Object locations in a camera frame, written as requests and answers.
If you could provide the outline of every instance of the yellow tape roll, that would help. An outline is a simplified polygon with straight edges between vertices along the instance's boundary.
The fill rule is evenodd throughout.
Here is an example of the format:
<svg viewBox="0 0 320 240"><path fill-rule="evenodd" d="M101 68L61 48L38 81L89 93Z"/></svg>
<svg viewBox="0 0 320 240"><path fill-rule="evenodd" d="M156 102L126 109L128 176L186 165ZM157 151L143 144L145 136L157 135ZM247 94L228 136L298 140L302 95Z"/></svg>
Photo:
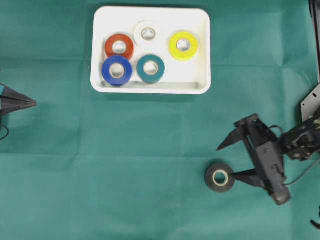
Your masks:
<svg viewBox="0 0 320 240"><path fill-rule="evenodd" d="M196 37L187 31L175 33L169 41L169 52L177 60L186 61L192 58L198 49Z"/></svg>

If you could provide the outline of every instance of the blue tape roll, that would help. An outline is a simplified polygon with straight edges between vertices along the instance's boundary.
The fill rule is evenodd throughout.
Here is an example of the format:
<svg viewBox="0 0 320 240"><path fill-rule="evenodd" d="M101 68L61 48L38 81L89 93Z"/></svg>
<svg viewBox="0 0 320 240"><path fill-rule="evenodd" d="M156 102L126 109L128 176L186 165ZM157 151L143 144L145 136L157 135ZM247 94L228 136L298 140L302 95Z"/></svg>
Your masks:
<svg viewBox="0 0 320 240"><path fill-rule="evenodd" d="M147 62L155 62L157 64L157 72L155 74L147 74L144 70ZM162 59L156 55L145 55L138 61L136 71L141 78L147 84L154 84L160 80L165 73L165 63Z"/></svg>
<svg viewBox="0 0 320 240"><path fill-rule="evenodd" d="M124 68L123 76L116 78L113 77L110 73L110 67L112 64L120 64ZM128 59L120 55L114 55L108 57L102 65L102 76L104 80L114 86L121 86L126 84L132 75L132 67Z"/></svg>

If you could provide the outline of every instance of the electrical tape roll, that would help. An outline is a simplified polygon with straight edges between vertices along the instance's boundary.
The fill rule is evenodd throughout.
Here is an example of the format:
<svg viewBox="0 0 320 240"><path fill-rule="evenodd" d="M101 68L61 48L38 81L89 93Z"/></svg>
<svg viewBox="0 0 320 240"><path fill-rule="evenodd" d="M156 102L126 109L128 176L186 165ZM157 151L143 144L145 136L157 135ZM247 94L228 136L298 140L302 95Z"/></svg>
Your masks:
<svg viewBox="0 0 320 240"><path fill-rule="evenodd" d="M225 175L225 180L222 184L219 184L215 180L216 173L223 173ZM234 171L229 165L223 162L217 162L208 167L205 172L204 181L208 188L212 191L215 191L217 193L225 193L232 189L235 184L235 180L229 176L233 173Z"/></svg>
<svg viewBox="0 0 320 240"><path fill-rule="evenodd" d="M141 21L133 32L134 42L141 47L151 47L162 44L163 30L154 21Z"/></svg>
<svg viewBox="0 0 320 240"><path fill-rule="evenodd" d="M145 71L145 64L147 63L150 63L150 64L155 63L157 71L153 74L148 74ZM144 81L147 84L154 84L154 83L157 83L161 79L161 77L164 75L165 63L160 57L156 55L152 55L152 54L145 55L142 58L140 58L140 60L138 61L136 66L136 71L142 81Z"/></svg>
<svg viewBox="0 0 320 240"><path fill-rule="evenodd" d="M111 66L120 64L124 68L124 73L121 77L114 77L111 73ZM132 76L132 66L128 59L120 55L108 57L102 65L102 76L104 80L113 85L121 86L126 84Z"/></svg>
<svg viewBox="0 0 320 240"><path fill-rule="evenodd" d="M187 50L180 50L178 42L180 40L187 40L189 47ZM198 50L197 38L190 32L179 31L172 35L169 40L169 52L175 59L179 61L186 61L192 58Z"/></svg>
<svg viewBox="0 0 320 240"><path fill-rule="evenodd" d="M117 41L121 41L125 43L126 49L123 53L121 54L117 54L114 52L113 50L113 45L115 42ZM105 54L108 57L114 56L114 55L119 55L122 56L126 59L131 59L132 56L134 55L134 43L132 42L132 40L130 39L130 37L128 37L127 35L124 34L115 34L112 35L111 37L109 37L106 41L105 41L105 45L104 45L104 51Z"/></svg>

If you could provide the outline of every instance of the red tape roll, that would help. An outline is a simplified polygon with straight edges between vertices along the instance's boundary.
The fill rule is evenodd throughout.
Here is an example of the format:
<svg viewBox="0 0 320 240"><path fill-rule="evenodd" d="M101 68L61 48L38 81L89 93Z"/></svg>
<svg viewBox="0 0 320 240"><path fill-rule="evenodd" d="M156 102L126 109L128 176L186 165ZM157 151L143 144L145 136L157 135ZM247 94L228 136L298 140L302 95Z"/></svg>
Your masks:
<svg viewBox="0 0 320 240"><path fill-rule="evenodd" d="M122 53L122 54L117 54L113 51L113 45L117 41L122 41L126 45L126 49L125 49L124 53ZM108 57L111 57L113 55L120 55L120 56L123 56L126 59L130 60L131 57L134 55L134 43L132 42L130 37L128 37L124 34L115 34L107 39L107 41L105 42L105 45L104 45L104 50L105 50L105 53Z"/></svg>

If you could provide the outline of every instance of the tape roll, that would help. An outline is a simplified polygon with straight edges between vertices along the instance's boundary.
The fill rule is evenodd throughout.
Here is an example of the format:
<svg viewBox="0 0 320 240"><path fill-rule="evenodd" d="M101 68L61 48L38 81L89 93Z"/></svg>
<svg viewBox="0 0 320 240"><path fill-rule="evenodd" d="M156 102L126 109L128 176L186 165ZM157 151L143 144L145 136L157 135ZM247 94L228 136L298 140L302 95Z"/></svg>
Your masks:
<svg viewBox="0 0 320 240"><path fill-rule="evenodd" d="M131 75L131 64L123 56L114 55L108 57L102 65L102 76L111 85L121 86L126 84L130 80Z"/></svg>
<svg viewBox="0 0 320 240"><path fill-rule="evenodd" d="M136 71L147 84L157 83L165 73L165 63L156 55L145 55L137 63Z"/></svg>
<svg viewBox="0 0 320 240"><path fill-rule="evenodd" d="M186 61L192 58L198 49L196 37L187 31L175 33L169 40L169 52L175 59Z"/></svg>
<svg viewBox="0 0 320 240"><path fill-rule="evenodd" d="M222 162L214 163L205 172L205 183L212 191L217 193L225 193L232 189L235 184L235 180L229 177L233 174L232 168ZM224 179L218 179L217 174L222 174Z"/></svg>
<svg viewBox="0 0 320 240"><path fill-rule="evenodd" d="M133 39L137 45L143 47L158 45L163 40L163 31L154 21L142 21L135 26Z"/></svg>
<svg viewBox="0 0 320 240"><path fill-rule="evenodd" d="M118 52L116 52L117 45L120 46ZM134 55L134 48L134 43L132 42L130 37L124 34L112 35L105 41L104 45L105 54L108 57L120 55L129 60Z"/></svg>

